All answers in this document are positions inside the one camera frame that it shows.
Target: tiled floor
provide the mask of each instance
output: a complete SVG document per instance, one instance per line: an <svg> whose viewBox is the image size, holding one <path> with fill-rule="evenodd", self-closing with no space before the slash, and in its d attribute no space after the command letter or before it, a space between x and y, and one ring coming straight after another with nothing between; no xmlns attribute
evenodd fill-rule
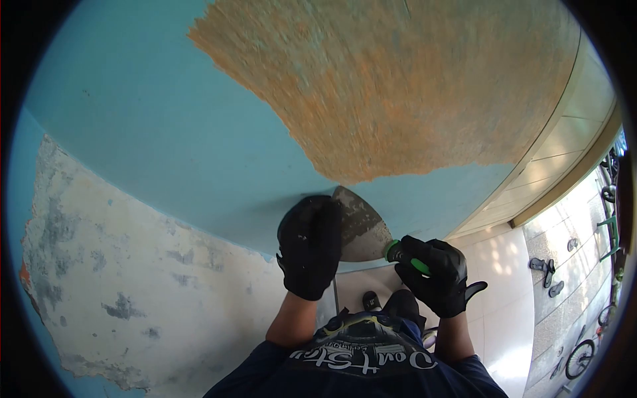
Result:
<svg viewBox="0 0 637 398"><path fill-rule="evenodd" d="M553 284L565 282L561 294L550 298L542 287L543 273L532 272L535 328L525 398L554 396L568 382L563 369L554 379L550 376L560 357L566 361L582 327L584 338L594 335L597 316L610 301L610 259L599 261L609 250L608 229L597 227L605 219L599 196L602 186L603 178L595 170L564 199L523 227L529 256L554 259ZM571 238L578 238L580 246L568 252Z"/></svg>
<svg viewBox="0 0 637 398"><path fill-rule="evenodd" d="M533 283L521 229L506 224L450 241L467 258L468 284L485 280L489 287L467 306L469 334L476 353L505 392L522 397L533 347ZM340 308L362 311L361 297L374 290L385 304L401 287L394 266L336 275ZM427 306L420 314L426 327L440 320Z"/></svg>

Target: green chair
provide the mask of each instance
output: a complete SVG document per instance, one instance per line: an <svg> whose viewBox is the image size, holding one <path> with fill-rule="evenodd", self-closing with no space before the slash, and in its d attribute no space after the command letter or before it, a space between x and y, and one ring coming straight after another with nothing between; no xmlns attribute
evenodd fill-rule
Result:
<svg viewBox="0 0 637 398"><path fill-rule="evenodd" d="M611 224L611 236L610 236L610 252L604 254L599 261L603 261L613 255L619 250L619 231L617 230L617 216L612 216L608 220L598 222L598 227L606 224Z"/></svg>

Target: person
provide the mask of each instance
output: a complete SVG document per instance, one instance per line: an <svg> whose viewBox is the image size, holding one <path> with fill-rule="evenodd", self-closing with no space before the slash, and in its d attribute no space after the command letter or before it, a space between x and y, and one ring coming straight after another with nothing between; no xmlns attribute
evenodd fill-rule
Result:
<svg viewBox="0 0 637 398"><path fill-rule="evenodd" d="M342 311L315 331L317 301L336 275L341 255L341 206L329 196L303 199L283 218L276 255L288 290L257 346L213 386L211 397L506 397L473 350L466 303L486 282L466 286L464 255L436 239L405 236L403 250L429 266L395 270L409 290L381 311ZM435 352L422 345L416 298L440 317Z"/></svg>

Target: metal blade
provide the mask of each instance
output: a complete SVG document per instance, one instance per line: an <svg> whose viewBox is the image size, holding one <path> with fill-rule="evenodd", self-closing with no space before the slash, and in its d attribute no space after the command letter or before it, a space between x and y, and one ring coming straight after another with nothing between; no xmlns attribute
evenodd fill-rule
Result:
<svg viewBox="0 0 637 398"><path fill-rule="evenodd" d="M392 241L385 222L360 196L339 185L332 199L343 205L341 261L360 262L383 257Z"/></svg>

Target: green handle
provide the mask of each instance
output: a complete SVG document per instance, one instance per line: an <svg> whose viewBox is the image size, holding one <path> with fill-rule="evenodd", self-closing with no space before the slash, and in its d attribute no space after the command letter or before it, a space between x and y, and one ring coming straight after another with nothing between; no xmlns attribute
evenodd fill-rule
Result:
<svg viewBox="0 0 637 398"><path fill-rule="evenodd" d="M431 276L431 272L427 264L423 263L419 259L413 258L411 255L403 251L403 246L400 241L394 240L385 248L385 260L389 262L398 261L401 264L411 264L415 269L421 273Z"/></svg>
<svg viewBox="0 0 637 398"><path fill-rule="evenodd" d="M419 259L412 259L410 262L412 263L413 267L417 269L418 271L420 271L421 273L428 276L431 275L431 272L429 271L429 267L427 267L427 264L423 263Z"/></svg>

